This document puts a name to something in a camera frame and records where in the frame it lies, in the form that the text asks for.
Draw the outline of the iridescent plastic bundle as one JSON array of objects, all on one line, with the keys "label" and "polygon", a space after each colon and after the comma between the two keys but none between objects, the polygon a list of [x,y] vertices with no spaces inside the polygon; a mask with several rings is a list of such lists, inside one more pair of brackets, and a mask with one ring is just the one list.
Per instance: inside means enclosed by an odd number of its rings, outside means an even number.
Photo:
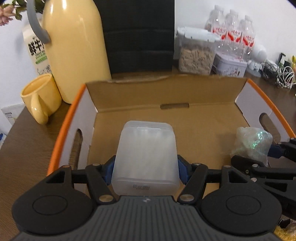
[{"label": "iridescent plastic bundle", "polygon": [[272,143],[273,136],[261,128],[239,127],[236,130],[234,149],[231,151],[230,157],[249,158],[267,166],[267,154]]}]

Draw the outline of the translucent plastic box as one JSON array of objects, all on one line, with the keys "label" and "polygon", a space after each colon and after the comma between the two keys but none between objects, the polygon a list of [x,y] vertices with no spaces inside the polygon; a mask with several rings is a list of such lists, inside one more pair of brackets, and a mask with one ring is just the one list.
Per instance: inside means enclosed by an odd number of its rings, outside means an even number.
[{"label": "translucent plastic box", "polygon": [[117,195],[175,195],[180,179],[172,126],[128,121],[121,131],[111,185]]}]

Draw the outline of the orange white cardboard box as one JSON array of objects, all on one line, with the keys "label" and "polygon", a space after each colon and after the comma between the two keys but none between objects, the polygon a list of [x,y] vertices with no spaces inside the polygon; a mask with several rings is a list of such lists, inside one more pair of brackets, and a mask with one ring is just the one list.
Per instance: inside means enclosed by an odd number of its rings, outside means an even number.
[{"label": "orange white cardboard box", "polygon": [[89,82],[81,86],[66,114],[48,173],[69,164],[77,132],[82,136],[78,169],[104,164],[116,154],[121,131],[132,121],[170,130],[185,160],[219,169],[230,163],[237,129],[260,128],[263,114],[281,141],[295,137],[277,106],[251,79],[152,73]]}]

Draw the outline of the blue white box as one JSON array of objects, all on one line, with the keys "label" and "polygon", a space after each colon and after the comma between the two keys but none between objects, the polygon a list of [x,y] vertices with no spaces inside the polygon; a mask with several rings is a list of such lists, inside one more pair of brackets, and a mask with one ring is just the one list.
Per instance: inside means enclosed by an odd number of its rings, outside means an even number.
[{"label": "blue white box", "polygon": [[0,148],[4,144],[5,139],[6,139],[6,135],[4,133],[0,133]]}]

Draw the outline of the colourful snack packet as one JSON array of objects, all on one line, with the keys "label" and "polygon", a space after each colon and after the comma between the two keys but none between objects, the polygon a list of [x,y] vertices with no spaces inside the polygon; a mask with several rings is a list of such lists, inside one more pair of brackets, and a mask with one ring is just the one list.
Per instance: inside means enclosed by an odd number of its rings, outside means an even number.
[{"label": "colourful snack packet", "polygon": [[293,66],[293,68],[295,68],[295,66],[296,66],[296,56],[292,56],[292,66]]}]

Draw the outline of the white robot figurine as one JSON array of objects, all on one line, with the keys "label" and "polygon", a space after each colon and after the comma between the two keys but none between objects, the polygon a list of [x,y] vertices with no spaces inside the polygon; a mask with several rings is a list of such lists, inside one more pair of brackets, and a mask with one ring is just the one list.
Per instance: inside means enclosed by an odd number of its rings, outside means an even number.
[{"label": "white robot figurine", "polygon": [[250,59],[248,60],[246,71],[255,77],[261,77],[260,71],[262,70],[262,65],[265,63],[266,59],[266,48],[260,44],[254,45],[250,54]]}]

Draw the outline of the white leaflet card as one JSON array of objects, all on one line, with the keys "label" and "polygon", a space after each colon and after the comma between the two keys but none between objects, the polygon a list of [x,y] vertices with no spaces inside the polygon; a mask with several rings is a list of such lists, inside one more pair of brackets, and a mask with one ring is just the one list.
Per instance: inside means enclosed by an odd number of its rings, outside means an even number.
[{"label": "white leaflet card", "polygon": [[19,117],[23,111],[25,105],[23,103],[10,105],[1,109],[7,120],[13,125],[16,119]]}]

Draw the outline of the yellow ceramic mug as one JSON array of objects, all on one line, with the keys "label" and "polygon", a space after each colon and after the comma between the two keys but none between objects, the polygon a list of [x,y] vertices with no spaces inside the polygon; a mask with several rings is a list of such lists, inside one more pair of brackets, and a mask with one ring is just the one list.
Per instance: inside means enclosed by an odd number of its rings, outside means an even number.
[{"label": "yellow ceramic mug", "polygon": [[50,73],[42,74],[28,83],[21,91],[21,98],[40,125],[45,125],[62,103],[59,89]]}]

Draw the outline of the right water bottle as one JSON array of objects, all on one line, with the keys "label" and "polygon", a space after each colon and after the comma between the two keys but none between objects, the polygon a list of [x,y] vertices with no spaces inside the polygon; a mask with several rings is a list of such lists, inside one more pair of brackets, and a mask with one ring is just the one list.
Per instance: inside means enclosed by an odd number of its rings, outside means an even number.
[{"label": "right water bottle", "polygon": [[242,59],[247,62],[252,52],[255,41],[255,30],[250,16],[245,15],[244,20],[241,20],[240,27],[242,30],[240,44],[242,46]]}]

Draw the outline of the water bottle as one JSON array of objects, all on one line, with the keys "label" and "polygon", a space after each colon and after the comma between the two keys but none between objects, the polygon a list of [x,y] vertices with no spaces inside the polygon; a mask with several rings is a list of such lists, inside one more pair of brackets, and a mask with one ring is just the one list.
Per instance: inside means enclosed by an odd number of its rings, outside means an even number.
[{"label": "water bottle", "polygon": [[227,36],[226,19],[224,9],[215,5],[214,10],[210,12],[210,16],[205,24],[205,29],[220,36],[221,40],[225,40]]},{"label": "water bottle", "polygon": [[241,20],[240,27],[242,30],[240,44],[242,46],[242,59],[247,62],[252,52],[255,41],[255,30],[250,16],[245,15],[244,20]]},{"label": "water bottle", "polygon": [[225,21],[227,25],[227,51],[232,55],[237,55],[242,35],[238,13],[231,9],[226,15]]}]

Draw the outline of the middle water bottle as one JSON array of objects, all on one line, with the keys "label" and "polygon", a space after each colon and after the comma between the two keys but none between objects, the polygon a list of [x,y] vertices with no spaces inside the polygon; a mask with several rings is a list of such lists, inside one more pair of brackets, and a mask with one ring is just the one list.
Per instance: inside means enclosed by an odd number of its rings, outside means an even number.
[{"label": "middle water bottle", "polygon": [[238,13],[231,9],[226,15],[225,21],[227,25],[227,51],[232,55],[237,55],[242,35]]}]

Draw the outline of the clear seed storage container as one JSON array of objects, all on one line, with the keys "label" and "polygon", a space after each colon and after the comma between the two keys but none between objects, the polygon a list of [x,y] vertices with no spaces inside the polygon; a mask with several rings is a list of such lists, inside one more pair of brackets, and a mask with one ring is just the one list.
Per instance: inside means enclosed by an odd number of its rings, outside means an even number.
[{"label": "clear seed storage container", "polygon": [[177,28],[179,40],[179,71],[188,74],[209,75],[221,38],[205,29]]}]

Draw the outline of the white milk carton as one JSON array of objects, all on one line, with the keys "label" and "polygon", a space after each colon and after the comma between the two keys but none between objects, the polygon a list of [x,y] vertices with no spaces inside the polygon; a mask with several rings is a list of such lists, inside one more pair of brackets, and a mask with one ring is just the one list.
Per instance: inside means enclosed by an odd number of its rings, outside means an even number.
[{"label": "white milk carton", "polygon": [[23,40],[37,75],[52,73],[44,45],[29,24],[23,27]]}]

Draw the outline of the black paper bag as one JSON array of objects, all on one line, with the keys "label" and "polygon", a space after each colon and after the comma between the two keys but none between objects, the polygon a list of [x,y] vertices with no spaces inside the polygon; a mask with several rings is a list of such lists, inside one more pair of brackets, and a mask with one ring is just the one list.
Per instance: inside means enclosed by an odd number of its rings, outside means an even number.
[{"label": "black paper bag", "polygon": [[110,72],[169,71],[175,41],[174,1],[95,1]]}]

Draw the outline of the dried pink rose bouquet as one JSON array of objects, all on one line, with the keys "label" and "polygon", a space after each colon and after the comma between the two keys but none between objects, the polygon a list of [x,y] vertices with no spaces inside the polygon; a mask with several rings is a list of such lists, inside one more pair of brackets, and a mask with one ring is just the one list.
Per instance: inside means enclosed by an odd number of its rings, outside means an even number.
[{"label": "dried pink rose bouquet", "polygon": [[28,1],[11,1],[11,3],[5,3],[1,1],[1,26],[9,24],[12,20],[21,21],[23,18],[22,13],[27,11]]}]

